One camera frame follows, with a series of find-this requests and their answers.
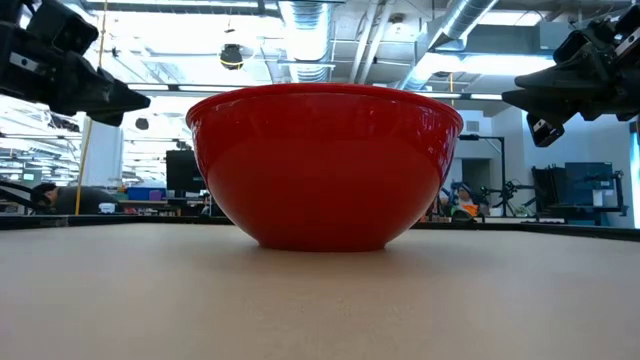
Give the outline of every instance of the white wall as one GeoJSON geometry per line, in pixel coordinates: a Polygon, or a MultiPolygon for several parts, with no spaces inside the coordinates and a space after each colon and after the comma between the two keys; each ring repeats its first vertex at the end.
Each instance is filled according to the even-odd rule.
{"type": "MultiPolygon", "coordinates": [[[[544,168],[566,162],[612,162],[614,170],[622,170],[622,193],[631,207],[629,124],[618,122],[614,116],[602,116],[594,122],[586,122],[575,116],[565,124],[565,134],[547,148],[533,144],[524,112],[509,107],[492,118],[494,136],[505,137],[507,181],[517,179],[523,184],[533,182],[531,167],[544,168]]],[[[492,187],[500,187],[499,163],[492,164],[492,187]]],[[[520,191],[514,204],[521,204],[533,196],[532,191],[520,191]]],[[[605,204],[615,204],[615,196],[605,199],[605,204]]],[[[627,217],[609,215],[612,226],[633,227],[633,211],[627,217]]]]}
{"type": "MultiPolygon", "coordinates": [[[[634,227],[633,196],[631,188],[631,134],[629,123],[619,122],[615,116],[606,115],[594,122],[585,123],[589,133],[589,161],[611,162],[613,170],[622,170],[622,195],[625,205],[629,206],[626,217],[609,214],[611,226],[634,227]]],[[[605,205],[614,205],[615,196],[605,199],[605,205]]]]}
{"type": "MultiPolygon", "coordinates": [[[[491,127],[494,136],[505,138],[505,174],[506,180],[517,180],[524,185],[529,185],[531,166],[525,162],[525,135],[522,122],[525,121],[524,113],[514,107],[509,107],[491,119],[491,127]]],[[[500,172],[500,158],[491,161],[491,187],[502,188],[500,172]]],[[[514,205],[522,204],[533,197],[531,191],[519,191],[512,200],[514,205]]]]}
{"type": "Polygon", "coordinates": [[[462,181],[462,159],[454,158],[449,169],[449,176],[444,181],[443,188],[449,189],[452,181],[462,181]]]}
{"type": "MultiPolygon", "coordinates": [[[[465,122],[478,121],[480,123],[480,132],[476,134],[491,136],[491,118],[485,117],[482,111],[462,110],[459,113],[465,122]]],[[[500,154],[485,141],[458,141],[451,169],[443,187],[448,189],[452,181],[462,181],[462,159],[493,159],[496,157],[499,159],[500,154]]]]}

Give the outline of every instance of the computer screen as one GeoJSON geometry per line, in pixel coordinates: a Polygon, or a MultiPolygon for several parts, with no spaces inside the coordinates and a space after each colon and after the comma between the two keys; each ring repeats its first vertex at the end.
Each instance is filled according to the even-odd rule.
{"type": "Polygon", "coordinates": [[[167,189],[190,192],[206,189],[193,151],[171,150],[166,155],[167,189]]]}

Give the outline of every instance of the person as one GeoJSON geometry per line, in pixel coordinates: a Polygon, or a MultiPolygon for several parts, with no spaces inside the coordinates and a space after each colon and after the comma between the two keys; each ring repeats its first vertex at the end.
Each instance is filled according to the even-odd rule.
{"type": "Polygon", "coordinates": [[[479,213],[489,214],[487,204],[475,200],[471,193],[471,188],[466,184],[458,188],[458,205],[473,216],[477,216],[479,213]]]}
{"type": "Polygon", "coordinates": [[[211,197],[211,194],[204,194],[203,198],[204,208],[200,212],[200,216],[224,216],[220,207],[211,197]]]}
{"type": "MultiPolygon", "coordinates": [[[[57,214],[74,215],[76,213],[77,186],[57,186],[53,183],[42,183],[33,188],[42,193],[51,202],[48,206],[53,207],[57,214]]],[[[38,203],[37,195],[31,195],[31,201],[38,203]]],[[[116,212],[122,212],[118,199],[100,189],[83,186],[80,193],[80,215],[92,215],[100,213],[100,204],[115,204],[116,212]]]]}

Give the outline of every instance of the desk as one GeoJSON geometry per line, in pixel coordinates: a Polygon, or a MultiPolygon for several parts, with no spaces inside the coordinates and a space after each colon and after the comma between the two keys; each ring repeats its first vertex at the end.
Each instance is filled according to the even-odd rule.
{"type": "MultiPolygon", "coordinates": [[[[151,201],[151,200],[120,200],[120,205],[124,208],[145,208],[160,211],[173,211],[176,216],[182,216],[182,207],[178,205],[170,205],[167,200],[151,201]]],[[[202,204],[202,201],[189,200],[186,202],[188,206],[202,204]]]]}
{"type": "Polygon", "coordinates": [[[12,201],[5,201],[5,200],[0,200],[0,206],[15,206],[18,208],[18,211],[15,213],[5,213],[5,212],[0,212],[0,216],[2,216],[3,214],[9,214],[9,215],[15,215],[15,214],[24,214],[27,215],[29,213],[29,209],[12,201]]]}
{"type": "MultiPolygon", "coordinates": [[[[475,220],[479,223],[482,222],[482,218],[475,218],[475,220]]],[[[561,218],[540,218],[540,220],[536,220],[535,218],[525,218],[525,217],[491,217],[487,216],[484,218],[484,222],[487,224],[520,224],[523,222],[538,222],[538,223],[552,223],[552,224],[564,224],[564,219],[561,218]]]]}
{"type": "Polygon", "coordinates": [[[5,231],[7,360],[637,360],[640,244],[410,230],[385,251],[234,226],[5,231]]]}

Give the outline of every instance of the silver air duct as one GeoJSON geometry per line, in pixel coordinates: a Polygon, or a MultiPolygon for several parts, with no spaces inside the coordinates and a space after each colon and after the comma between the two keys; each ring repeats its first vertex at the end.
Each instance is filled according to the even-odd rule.
{"type": "MultiPolygon", "coordinates": [[[[329,34],[333,4],[280,1],[287,31],[287,56],[291,60],[325,62],[329,59],[329,34]]],[[[326,82],[329,68],[322,65],[290,65],[294,82],[326,82]]]]}
{"type": "MultiPolygon", "coordinates": [[[[497,2],[498,0],[452,0],[445,14],[435,20],[435,22],[440,24],[437,31],[427,36],[428,51],[450,41],[466,38],[471,30],[476,27],[480,19],[482,19],[497,2]]],[[[428,51],[411,69],[404,80],[400,82],[398,89],[410,91],[421,90],[429,80],[429,77],[431,77],[431,74],[439,71],[433,64],[429,63],[428,51]]]]}

